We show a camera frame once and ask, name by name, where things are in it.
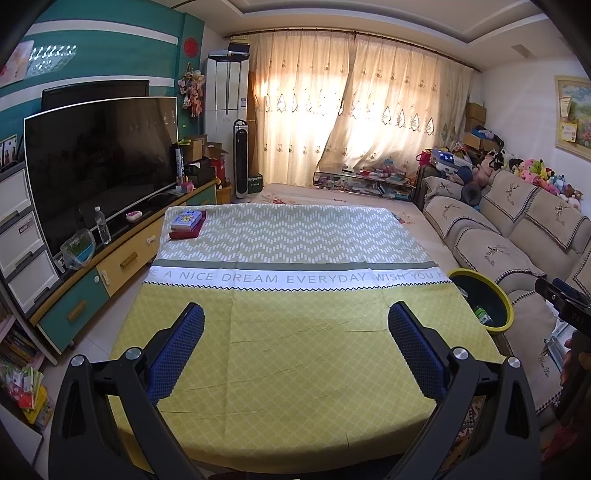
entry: wall decoration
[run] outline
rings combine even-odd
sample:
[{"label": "wall decoration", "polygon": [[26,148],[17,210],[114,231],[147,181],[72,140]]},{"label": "wall decoration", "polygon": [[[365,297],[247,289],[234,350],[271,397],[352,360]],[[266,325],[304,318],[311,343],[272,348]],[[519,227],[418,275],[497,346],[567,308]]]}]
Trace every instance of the wall decoration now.
[{"label": "wall decoration", "polygon": [[203,85],[205,84],[205,75],[199,70],[193,70],[191,64],[187,65],[187,70],[178,81],[178,90],[184,95],[183,108],[191,110],[191,117],[201,115],[203,112]]},{"label": "wall decoration", "polygon": [[189,37],[183,43],[183,50],[187,57],[193,59],[197,56],[197,53],[199,53],[199,43],[193,37]]},{"label": "wall decoration", "polygon": [[[556,146],[591,160],[591,82],[581,77],[555,77],[558,119]],[[560,118],[561,97],[570,97],[568,116]]]},{"label": "wall decoration", "polygon": [[28,40],[17,45],[6,65],[0,70],[0,87],[19,82],[25,77],[34,43],[33,40]]},{"label": "wall decoration", "polygon": [[16,135],[0,142],[0,154],[2,154],[2,158],[0,158],[0,167],[8,165],[12,161],[17,161],[17,148],[18,144]]}]

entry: curtain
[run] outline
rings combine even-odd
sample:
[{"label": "curtain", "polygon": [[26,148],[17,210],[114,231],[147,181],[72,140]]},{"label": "curtain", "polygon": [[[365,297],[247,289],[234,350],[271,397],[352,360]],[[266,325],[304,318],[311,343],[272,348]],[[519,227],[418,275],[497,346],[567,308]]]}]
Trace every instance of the curtain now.
[{"label": "curtain", "polygon": [[425,148],[452,147],[473,70],[442,56],[358,35],[343,106],[319,162],[340,172],[391,160],[412,177]]},{"label": "curtain", "polygon": [[395,41],[322,31],[249,35],[254,163],[265,183],[309,186],[317,170],[391,160],[412,177],[416,156],[452,147],[473,70]]},{"label": "curtain", "polygon": [[311,185],[342,103],[352,38],[312,31],[249,35],[254,156],[265,183]]}]

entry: wooden drawer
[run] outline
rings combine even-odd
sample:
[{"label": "wooden drawer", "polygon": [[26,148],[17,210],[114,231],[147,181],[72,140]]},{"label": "wooden drawer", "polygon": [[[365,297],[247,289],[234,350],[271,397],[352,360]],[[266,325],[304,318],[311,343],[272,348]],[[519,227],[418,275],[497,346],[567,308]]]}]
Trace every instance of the wooden drawer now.
[{"label": "wooden drawer", "polygon": [[158,253],[164,218],[148,225],[127,240],[96,268],[109,296],[113,296],[141,267]]},{"label": "wooden drawer", "polygon": [[93,268],[48,310],[38,326],[63,352],[108,299],[109,295],[100,281],[99,273]]},{"label": "wooden drawer", "polygon": [[216,189],[209,187],[202,192],[187,200],[187,205],[215,205],[216,204]]}]

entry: book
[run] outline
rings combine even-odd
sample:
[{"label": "book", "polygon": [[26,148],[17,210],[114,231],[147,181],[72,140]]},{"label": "book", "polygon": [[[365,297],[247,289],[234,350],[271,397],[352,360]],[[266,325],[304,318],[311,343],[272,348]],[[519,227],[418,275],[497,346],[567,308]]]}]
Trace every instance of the book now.
[{"label": "book", "polygon": [[188,210],[181,213],[171,223],[170,228],[173,232],[185,231],[190,232],[195,228],[199,220],[202,218],[201,210]]},{"label": "book", "polygon": [[205,223],[206,213],[203,212],[201,219],[197,222],[195,227],[189,231],[176,230],[168,233],[171,240],[184,240],[186,238],[197,238],[203,224]]}]

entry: white stripe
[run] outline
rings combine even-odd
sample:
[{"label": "white stripe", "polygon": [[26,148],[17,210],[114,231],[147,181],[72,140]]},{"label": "white stripe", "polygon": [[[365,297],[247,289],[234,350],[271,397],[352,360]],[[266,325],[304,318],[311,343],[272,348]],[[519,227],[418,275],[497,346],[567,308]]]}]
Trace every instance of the white stripe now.
[{"label": "white stripe", "polygon": [[178,287],[260,290],[350,290],[451,282],[439,267],[409,270],[278,271],[223,268],[151,267],[146,283]]},{"label": "white stripe", "polygon": [[15,105],[28,102],[29,100],[41,98],[43,90],[48,88],[61,87],[73,83],[96,82],[99,80],[149,80],[150,86],[174,87],[174,79],[166,77],[146,77],[142,75],[101,75],[96,77],[78,77],[73,79],[56,80],[55,82],[47,82],[23,88],[22,90],[0,97],[0,112]]},{"label": "white stripe", "polygon": [[103,32],[127,33],[137,35],[138,37],[153,38],[155,40],[165,41],[173,45],[178,44],[178,37],[168,35],[167,33],[150,30],[149,28],[136,27],[135,25],[126,25],[117,22],[106,22],[104,20],[52,20],[49,22],[39,22],[29,28],[25,37],[36,33],[58,32],[64,30],[99,30]]}]

